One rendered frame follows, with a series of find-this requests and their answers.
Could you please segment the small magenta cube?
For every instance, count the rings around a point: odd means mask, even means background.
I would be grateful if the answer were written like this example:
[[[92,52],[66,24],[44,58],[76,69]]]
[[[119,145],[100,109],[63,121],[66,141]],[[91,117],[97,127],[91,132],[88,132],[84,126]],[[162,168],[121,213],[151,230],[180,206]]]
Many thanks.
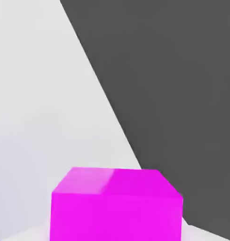
[[[51,195],[50,241],[181,241],[182,207],[157,170],[74,167]]]

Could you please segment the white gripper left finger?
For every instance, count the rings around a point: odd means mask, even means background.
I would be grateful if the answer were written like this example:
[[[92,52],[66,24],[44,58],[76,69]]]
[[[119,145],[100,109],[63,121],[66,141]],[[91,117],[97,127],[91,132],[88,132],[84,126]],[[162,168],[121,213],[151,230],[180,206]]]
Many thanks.
[[[39,226],[28,228],[2,241],[50,241],[50,222],[45,221]]]

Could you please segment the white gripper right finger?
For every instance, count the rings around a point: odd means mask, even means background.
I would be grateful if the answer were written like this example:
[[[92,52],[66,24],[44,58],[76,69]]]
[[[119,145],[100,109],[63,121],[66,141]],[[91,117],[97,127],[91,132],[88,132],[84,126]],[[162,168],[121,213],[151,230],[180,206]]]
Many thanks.
[[[219,235],[189,225],[184,218],[182,218],[182,241],[230,241]]]

